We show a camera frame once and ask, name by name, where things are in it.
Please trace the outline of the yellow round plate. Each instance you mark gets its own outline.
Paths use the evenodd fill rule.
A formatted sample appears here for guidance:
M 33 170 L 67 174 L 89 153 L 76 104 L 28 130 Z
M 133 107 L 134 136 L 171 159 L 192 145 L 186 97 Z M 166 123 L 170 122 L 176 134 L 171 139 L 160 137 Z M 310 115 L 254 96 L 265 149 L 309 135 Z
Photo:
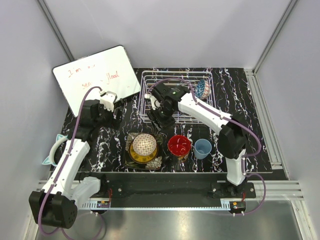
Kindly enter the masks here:
M 139 155 L 134 151 L 132 143 L 130 144 L 130 147 L 128 150 L 129 157 L 138 164 L 147 164 L 153 161 L 157 157 L 158 152 L 159 152 L 159 147 L 157 145 L 155 150 L 150 155 L 146 155 L 146 156 Z

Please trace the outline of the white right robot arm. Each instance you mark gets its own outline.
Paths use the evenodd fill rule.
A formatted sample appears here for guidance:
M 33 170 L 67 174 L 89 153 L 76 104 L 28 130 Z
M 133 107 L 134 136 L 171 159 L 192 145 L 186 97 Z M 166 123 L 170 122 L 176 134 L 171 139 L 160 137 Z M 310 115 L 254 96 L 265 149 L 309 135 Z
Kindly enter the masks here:
M 147 116 L 159 129 L 175 124 L 174 113 L 180 112 L 208 126 L 218 135 L 217 149 L 225 157 L 228 195 L 239 198 L 245 192 L 242 157 L 246 153 L 248 134 L 238 119 L 219 111 L 195 97 L 193 90 L 183 85 L 169 88 L 163 83 L 144 95 L 151 103 Z

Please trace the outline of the blue patterned bowl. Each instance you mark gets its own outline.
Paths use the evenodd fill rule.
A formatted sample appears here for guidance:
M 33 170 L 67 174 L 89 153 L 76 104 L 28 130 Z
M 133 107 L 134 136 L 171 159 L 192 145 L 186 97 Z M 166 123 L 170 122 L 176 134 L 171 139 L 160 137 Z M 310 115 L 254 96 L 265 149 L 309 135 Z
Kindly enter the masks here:
M 206 87 L 206 81 L 204 79 L 201 79 L 195 88 L 195 96 L 201 100 L 203 100 L 204 94 L 205 94 L 205 87 Z

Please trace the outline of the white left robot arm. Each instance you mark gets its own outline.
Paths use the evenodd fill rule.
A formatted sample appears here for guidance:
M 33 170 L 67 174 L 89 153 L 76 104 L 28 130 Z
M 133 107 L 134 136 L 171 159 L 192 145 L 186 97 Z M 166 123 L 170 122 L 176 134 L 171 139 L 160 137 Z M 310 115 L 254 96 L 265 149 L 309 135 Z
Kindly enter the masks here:
M 81 103 L 72 137 L 66 141 L 57 167 L 42 189 L 32 191 L 29 196 L 36 224 L 69 229 L 76 220 L 80 206 L 93 196 L 103 198 L 109 194 L 106 176 L 88 174 L 76 187 L 72 184 L 100 128 L 118 128 L 123 119 L 123 109 L 122 100 L 114 110 L 105 109 L 99 100 L 84 100 Z

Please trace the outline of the beige red patterned bowl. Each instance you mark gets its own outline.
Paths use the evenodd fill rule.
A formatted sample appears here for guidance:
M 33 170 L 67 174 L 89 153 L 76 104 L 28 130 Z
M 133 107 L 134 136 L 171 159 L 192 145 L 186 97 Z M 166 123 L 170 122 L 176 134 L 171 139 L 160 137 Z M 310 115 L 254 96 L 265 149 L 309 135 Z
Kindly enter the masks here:
M 135 137 L 132 146 L 138 155 L 149 156 L 155 151 L 157 142 L 151 134 L 143 133 Z

